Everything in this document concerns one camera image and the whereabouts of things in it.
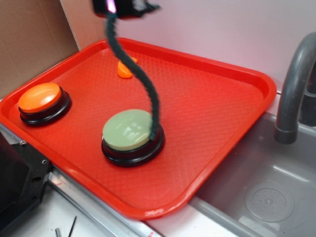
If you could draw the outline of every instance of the gray faucet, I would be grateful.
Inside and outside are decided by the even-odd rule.
[[[300,43],[291,61],[278,106],[275,139],[296,141],[298,121],[316,126],[316,32]]]

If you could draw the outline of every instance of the cardboard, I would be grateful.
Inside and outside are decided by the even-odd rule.
[[[103,18],[93,11],[92,0],[60,0],[79,50],[105,38]]]
[[[0,1],[0,98],[77,51],[59,0]]]

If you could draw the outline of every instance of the gray sink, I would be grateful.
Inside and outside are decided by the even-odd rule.
[[[274,140],[275,120],[265,113],[190,204],[225,219],[232,231],[241,230],[233,231],[241,236],[312,237],[316,233],[316,130],[300,125],[297,141],[282,145]]]

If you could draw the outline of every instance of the red tray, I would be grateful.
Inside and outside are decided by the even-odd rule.
[[[118,212],[136,219],[163,216],[186,204],[276,95],[265,74],[119,39],[153,81],[166,143],[149,163],[123,168],[101,150],[105,122],[127,109],[151,111],[141,83],[117,75],[105,41],[93,44],[18,88],[0,102],[0,122]],[[31,87],[55,82],[73,105],[43,127],[26,126],[17,102]]]

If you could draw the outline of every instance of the dark green rope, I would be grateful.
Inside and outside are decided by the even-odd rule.
[[[146,88],[152,103],[153,123],[151,128],[150,139],[154,140],[159,129],[159,99],[153,83],[150,81],[146,73],[139,67],[122,49],[121,45],[116,39],[115,21],[117,15],[114,13],[108,14],[107,21],[107,37],[108,43],[114,52],[115,56],[124,63],[128,69],[140,80]]]

